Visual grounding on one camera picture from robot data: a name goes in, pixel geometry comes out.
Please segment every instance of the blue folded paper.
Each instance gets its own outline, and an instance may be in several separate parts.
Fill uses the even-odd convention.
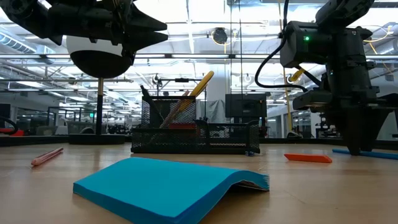
[[[198,223],[233,185],[269,190],[246,170],[133,157],[73,184],[73,192],[135,224]]]

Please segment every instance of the black wire mesh organizer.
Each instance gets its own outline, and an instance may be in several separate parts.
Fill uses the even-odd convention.
[[[159,128],[170,117],[171,122]],[[132,130],[131,140],[134,153],[260,153],[258,121],[208,124],[196,120],[196,103],[192,96],[143,97],[141,128]]]

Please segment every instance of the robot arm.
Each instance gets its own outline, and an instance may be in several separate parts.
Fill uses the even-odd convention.
[[[335,125],[350,153],[371,151],[387,115],[398,108],[398,94],[378,98],[371,86],[363,40],[372,32],[361,27],[346,28],[364,16],[374,0],[330,0],[317,13],[316,23],[290,21],[280,51],[283,67],[302,62],[326,65],[319,87],[293,100],[295,110],[311,109],[325,114]]]
[[[134,5],[135,0],[48,0],[46,7],[38,0],[3,0],[1,7],[8,18],[42,39],[61,45],[63,35],[110,40],[122,44],[122,54],[135,52],[168,39],[155,31],[167,25],[153,19]]]

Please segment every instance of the orange pencil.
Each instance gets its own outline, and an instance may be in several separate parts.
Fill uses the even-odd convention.
[[[41,156],[37,156],[36,158],[34,158],[31,162],[31,164],[33,166],[38,166],[42,163],[44,163],[45,161],[53,158],[54,156],[60,154],[63,151],[63,148],[58,148],[58,149],[54,149],[50,152],[46,152],[45,154],[42,154]]]

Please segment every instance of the wooden table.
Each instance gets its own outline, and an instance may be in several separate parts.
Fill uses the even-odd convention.
[[[31,160],[64,153],[31,168]],[[332,154],[336,146],[262,145],[255,157],[134,156],[249,169],[271,176],[271,191],[228,192],[202,223],[397,223],[398,161]],[[131,156],[123,146],[53,144],[0,148],[0,223],[129,223],[72,193],[72,183]],[[286,152],[324,153],[332,164],[287,162]]]

